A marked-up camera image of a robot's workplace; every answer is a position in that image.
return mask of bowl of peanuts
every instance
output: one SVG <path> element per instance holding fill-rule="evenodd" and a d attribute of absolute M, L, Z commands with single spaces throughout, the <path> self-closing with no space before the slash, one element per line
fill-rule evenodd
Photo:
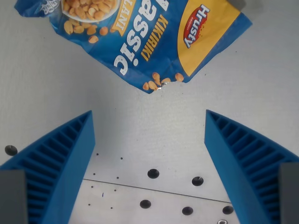
<path fill-rule="evenodd" d="M 80 22 L 100 22 L 119 8 L 121 0 L 62 0 L 62 11 Z"/>

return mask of peanut bag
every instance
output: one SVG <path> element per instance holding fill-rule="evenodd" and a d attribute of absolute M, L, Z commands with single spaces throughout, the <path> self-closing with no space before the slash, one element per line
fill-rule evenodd
<path fill-rule="evenodd" d="M 146 93 L 189 82 L 246 29 L 226 0 L 18 0 L 21 16 L 55 32 Z"/>

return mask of metal screw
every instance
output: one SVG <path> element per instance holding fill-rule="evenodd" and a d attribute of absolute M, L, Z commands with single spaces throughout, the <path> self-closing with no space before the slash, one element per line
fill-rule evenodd
<path fill-rule="evenodd" d="M 217 224 L 228 224 L 228 222 L 226 220 L 219 220 Z"/>

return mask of hole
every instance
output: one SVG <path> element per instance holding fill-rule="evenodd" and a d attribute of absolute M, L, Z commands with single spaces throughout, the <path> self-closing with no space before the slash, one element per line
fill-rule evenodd
<path fill-rule="evenodd" d="M 193 213 L 193 208 L 191 207 L 184 207 L 183 210 L 182 210 L 182 213 L 185 215 L 185 216 L 189 216 Z"/>
<path fill-rule="evenodd" d="M 202 177 L 200 177 L 200 176 L 194 177 L 194 178 L 192 179 L 192 184 L 193 184 L 194 186 L 200 186 L 200 185 L 202 185 L 203 183 L 204 183 L 204 179 L 203 179 Z"/>
<path fill-rule="evenodd" d="M 151 202 L 149 200 L 143 200 L 140 202 L 140 207 L 143 209 L 148 209 L 151 206 Z"/>
<path fill-rule="evenodd" d="M 18 153 L 18 150 L 16 147 L 9 145 L 5 146 L 5 152 L 7 155 L 14 156 Z"/>
<path fill-rule="evenodd" d="M 222 209 L 222 212 L 223 214 L 225 215 L 229 215 L 229 214 L 232 214 L 234 212 L 234 208 L 232 206 L 225 206 L 223 209 Z"/>
<path fill-rule="evenodd" d="M 228 222 L 226 220 L 219 220 L 217 224 L 228 224 Z"/>
<path fill-rule="evenodd" d="M 148 171 L 148 176 L 150 179 L 156 179 L 157 177 L 159 177 L 160 173 L 158 170 L 156 169 L 150 169 Z"/>

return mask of peanut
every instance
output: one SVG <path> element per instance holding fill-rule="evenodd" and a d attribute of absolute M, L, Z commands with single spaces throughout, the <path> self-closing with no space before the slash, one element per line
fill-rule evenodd
<path fill-rule="evenodd" d="M 95 8 L 89 8 L 88 13 L 90 14 L 91 17 L 94 16 L 94 13 L 96 12 Z"/>
<path fill-rule="evenodd" d="M 66 2 L 64 3 L 64 11 L 68 12 L 70 10 L 70 5 Z"/>
<path fill-rule="evenodd" d="M 75 12 L 76 12 L 77 16 L 79 16 L 81 19 L 86 19 L 86 15 L 85 15 L 85 12 L 82 7 L 79 6 L 79 7 L 75 8 Z"/>
<path fill-rule="evenodd" d="M 113 27 L 113 25 L 111 25 L 111 27 L 110 27 L 110 32 L 114 33 L 116 31 L 116 29 L 113 29 L 112 27 Z"/>
<path fill-rule="evenodd" d="M 106 36 L 106 35 L 108 34 L 108 27 L 102 27 L 102 28 L 100 29 L 100 34 L 101 34 L 102 36 Z"/>
<path fill-rule="evenodd" d="M 157 83 L 158 85 L 161 85 L 160 83 L 160 75 L 156 72 L 153 73 L 153 78 L 155 80 L 155 83 Z"/>
<path fill-rule="evenodd" d="M 82 9 L 84 12 L 88 12 L 89 6 L 83 6 Z"/>
<path fill-rule="evenodd" d="M 157 90 L 158 87 L 153 81 L 149 81 L 149 88 L 152 90 Z"/>
<path fill-rule="evenodd" d="M 95 12 L 95 13 L 94 13 L 94 18 L 95 18 L 96 20 L 101 20 L 101 19 L 103 19 L 104 15 L 105 15 L 104 12 L 102 12 L 102 11 L 98 11 L 98 12 Z"/>
<path fill-rule="evenodd" d="M 73 25 L 72 25 L 72 23 L 70 21 L 65 21 L 65 23 L 64 23 L 64 30 L 69 35 L 73 33 Z"/>
<path fill-rule="evenodd" d="M 69 0 L 69 5 L 73 8 L 78 8 L 80 6 L 79 0 Z"/>
<path fill-rule="evenodd" d="M 86 16 L 89 20 L 94 20 L 94 18 L 88 12 L 86 12 Z"/>
<path fill-rule="evenodd" d="M 83 28 L 87 29 L 87 28 L 90 28 L 91 24 L 88 22 L 82 22 L 81 26 L 83 26 Z"/>
<path fill-rule="evenodd" d="M 89 41 L 90 43 L 96 43 L 96 42 L 99 41 L 99 39 L 98 39 L 97 36 L 91 36 L 91 37 L 89 37 L 88 41 Z"/>
<path fill-rule="evenodd" d="M 96 5 L 96 4 L 92 4 L 92 5 L 90 5 L 90 7 L 92 7 L 92 8 L 94 8 L 95 10 L 99 10 L 99 7 L 98 7 L 98 5 Z"/>
<path fill-rule="evenodd" d="M 149 84 L 148 83 L 145 83 L 142 87 L 144 90 L 149 90 Z"/>
<path fill-rule="evenodd" d="M 87 29 L 87 35 L 93 35 L 97 32 L 97 26 L 92 25 Z"/>
<path fill-rule="evenodd" d="M 79 21 L 77 21 L 77 20 L 74 20 L 74 19 L 72 19 L 72 18 L 69 18 L 69 21 L 70 21 L 74 26 L 80 26 L 80 23 L 79 23 Z"/>
<path fill-rule="evenodd" d="M 104 2 L 100 2 L 98 4 L 99 10 L 103 11 L 104 13 L 109 13 L 110 12 L 110 7 L 108 5 L 106 5 Z"/>
<path fill-rule="evenodd" d="M 177 73 L 177 74 L 176 74 L 176 80 L 177 80 L 178 82 L 182 82 L 182 81 L 184 80 L 183 75 L 182 75 L 181 73 Z"/>
<path fill-rule="evenodd" d="M 170 83 L 170 82 L 171 82 L 170 78 L 165 78 L 162 80 L 161 83 Z"/>
<path fill-rule="evenodd" d="M 113 1 L 111 1 L 111 0 L 104 0 L 104 3 L 105 3 L 106 5 L 108 5 L 109 8 L 112 8 L 112 5 L 114 4 Z"/>
<path fill-rule="evenodd" d="M 77 16 L 76 13 L 75 13 L 75 9 L 74 9 L 74 8 L 71 8 L 71 9 L 69 10 L 69 14 L 70 14 L 71 16 Z"/>
<path fill-rule="evenodd" d="M 76 26 L 76 27 L 74 27 L 74 33 L 81 34 L 83 32 L 84 32 L 83 26 Z"/>

